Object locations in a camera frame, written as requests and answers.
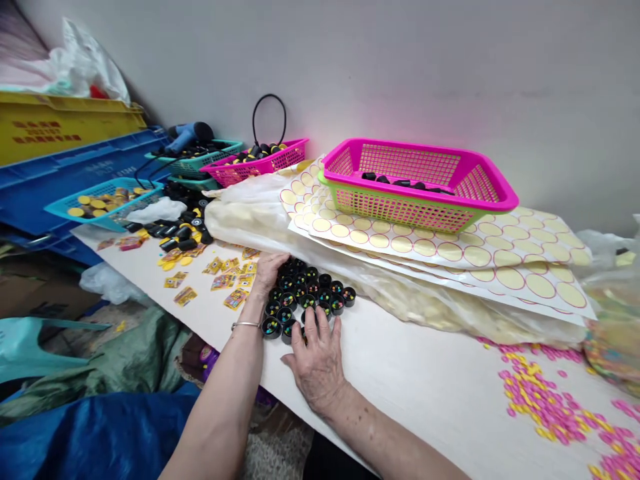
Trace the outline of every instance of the table surface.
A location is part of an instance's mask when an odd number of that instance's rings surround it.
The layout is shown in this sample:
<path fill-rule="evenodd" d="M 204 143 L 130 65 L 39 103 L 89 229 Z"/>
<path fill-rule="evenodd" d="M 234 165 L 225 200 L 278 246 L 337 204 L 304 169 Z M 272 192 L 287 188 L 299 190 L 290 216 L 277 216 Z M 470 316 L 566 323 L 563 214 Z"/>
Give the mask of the table surface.
<path fill-rule="evenodd" d="M 126 236 L 91 225 L 72 232 L 94 250 L 103 240 Z M 241 249 L 222 247 L 216 241 L 190 265 L 165 272 L 157 264 L 162 253 L 158 242 L 150 239 L 132 251 L 112 246 L 97 254 L 221 351 L 240 310 L 223 306 L 232 290 L 210 291 L 213 276 L 202 274 L 202 270 L 216 256 L 241 259 Z M 181 288 L 164 288 L 165 278 L 178 271 L 189 272 Z M 198 296 L 180 307 L 173 298 L 186 286 L 194 288 Z M 297 317 L 300 313 L 300 309 L 295 312 Z M 376 407 L 434 446 L 471 478 L 588 479 L 588 465 L 598 465 L 603 455 L 614 455 L 597 430 L 587 433 L 582 442 L 563 445 L 541 437 L 530 416 L 509 416 L 510 400 L 498 374 L 510 369 L 512 360 L 497 346 L 460 333 L 403 323 L 374 302 L 358 298 L 343 315 L 342 349 L 347 379 Z M 307 406 L 289 368 L 280 362 L 289 352 L 291 348 L 280 339 L 265 341 L 261 385 L 357 458 Z M 632 397 L 589 374 L 584 363 L 564 358 L 552 361 L 529 349 L 518 355 L 538 362 L 544 378 L 557 384 L 557 392 L 571 394 L 582 409 L 604 415 L 614 427 L 631 430 L 633 445 L 637 445 L 640 415 L 634 418 L 612 405 L 616 399 L 634 403 Z"/>

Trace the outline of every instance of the blue hair dryer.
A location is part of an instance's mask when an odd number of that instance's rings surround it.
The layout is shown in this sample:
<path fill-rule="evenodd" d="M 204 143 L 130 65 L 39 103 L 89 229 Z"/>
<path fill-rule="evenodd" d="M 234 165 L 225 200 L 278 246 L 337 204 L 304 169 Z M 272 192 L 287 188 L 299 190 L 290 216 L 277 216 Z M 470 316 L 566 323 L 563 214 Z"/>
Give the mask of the blue hair dryer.
<path fill-rule="evenodd" d="M 167 133 L 175 140 L 165 147 L 165 151 L 171 150 L 174 153 L 181 152 L 186 145 L 194 140 L 213 140 L 213 130 L 204 122 L 176 125 L 175 127 L 171 127 Z"/>

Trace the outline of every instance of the white wall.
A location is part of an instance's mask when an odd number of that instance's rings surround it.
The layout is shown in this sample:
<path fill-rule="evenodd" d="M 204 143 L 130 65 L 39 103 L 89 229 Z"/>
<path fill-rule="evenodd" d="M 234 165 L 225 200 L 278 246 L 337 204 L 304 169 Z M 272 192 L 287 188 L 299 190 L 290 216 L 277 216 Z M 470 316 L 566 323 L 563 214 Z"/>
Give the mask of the white wall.
<path fill-rule="evenodd" d="M 521 204 L 635 232 L 637 0 L 19 0 L 50 46 L 61 16 L 103 44 L 164 125 L 250 141 L 266 92 L 311 154 L 368 136 L 490 156 Z M 279 114 L 259 136 L 274 140 Z"/>

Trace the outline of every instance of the turquoise basket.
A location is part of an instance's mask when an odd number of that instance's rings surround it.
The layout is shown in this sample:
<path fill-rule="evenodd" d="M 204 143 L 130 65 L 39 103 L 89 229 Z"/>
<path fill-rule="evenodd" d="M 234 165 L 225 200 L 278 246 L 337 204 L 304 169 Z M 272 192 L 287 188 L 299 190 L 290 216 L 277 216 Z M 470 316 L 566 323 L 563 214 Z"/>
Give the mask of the turquoise basket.
<path fill-rule="evenodd" d="M 184 175 L 193 179 L 204 179 L 206 177 L 206 173 L 200 172 L 200 169 L 202 167 L 223 158 L 230 157 L 231 155 L 237 155 L 242 150 L 242 142 L 221 139 L 216 139 L 216 141 L 228 144 L 228 147 L 222 149 L 223 151 L 227 152 L 226 154 L 222 152 L 214 152 L 192 159 L 178 160 L 177 162 L 169 165 L 167 168 L 174 177 L 178 175 Z M 155 158 L 155 155 L 148 153 L 145 155 L 145 158 L 152 159 Z M 158 157 L 155 160 L 160 163 L 169 163 L 174 161 L 175 159 L 168 157 Z"/>
<path fill-rule="evenodd" d="M 180 177 L 169 177 L 167 180 L 178 182 L 190 190 L 220 190 L 220 185 L 212 178 L 204 180 L 183 179 Z"/>
<path fill-rule="evenodd" d="M 124 232 L 126 230 L 123 228 L 123 225 L 130 223 L 126 220 L 128 214 L 130 214 L 132 211 L 146 208 L 147 205 L 157 202 L 158 200 L 160 200 L 160 197 L 162 197 L 163 184 L 160 182 L 152 183 L 155 187 L 152 191 L 145 193 L 144 195 L 140 195 L 135 200 L 132 200 L 124 204 L 122 207 L 117 208 L 116 210 L 113 210 L 107 215 L 103 215 L 99 218 L 84 219 L 72 217 L 67 214 L 67 211 L 70 208 L 80 206 L 80 204 L 78 203 L 78 197 L 80 195 L 88 195 L 90 197 L 99 197 L 100 195 L 113 195 L 117 187 L 124 187 L 127 190 L 132 191 L 134 188 L 140 186 L 138 182 L 136 182 L 135 179 L 126 177 L 112 179 L 50 203 L 45 207 L 45 210 L 49 213 L 57 215 L 60 218 L 64 218 L 65 220 L 72 220 L 78 223 L 90 223 L 107 230 Z"/>

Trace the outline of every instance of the bracelet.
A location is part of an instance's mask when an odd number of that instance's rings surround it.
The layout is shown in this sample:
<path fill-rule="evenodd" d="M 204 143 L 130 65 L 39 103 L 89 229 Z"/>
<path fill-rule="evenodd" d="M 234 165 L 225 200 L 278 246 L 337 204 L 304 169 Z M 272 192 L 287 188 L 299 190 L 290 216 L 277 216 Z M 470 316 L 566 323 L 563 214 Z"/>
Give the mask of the bracelet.
<path fill-rule="evenodd" d="M 259 323 L 251 323 L 251 322 L 235 322 L 232 326 L 231 326 L 231 331 L 233 331 L 234 328 L 236 328 L 236 326 L 238 325 L 250 325 L 252 327 L 258 327 L 260 328 L 260 324 Z"/>

